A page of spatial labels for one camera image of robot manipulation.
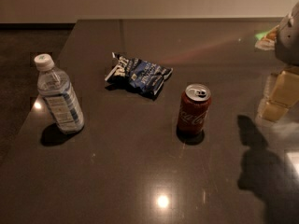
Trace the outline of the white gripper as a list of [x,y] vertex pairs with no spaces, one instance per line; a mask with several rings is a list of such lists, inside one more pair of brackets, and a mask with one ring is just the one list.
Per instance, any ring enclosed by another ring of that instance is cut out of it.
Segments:
[[263,98],[258,106],[258,122],[277,122],[299,101],[299,2],[278,26],[276,57],[285,67],[267,77]]

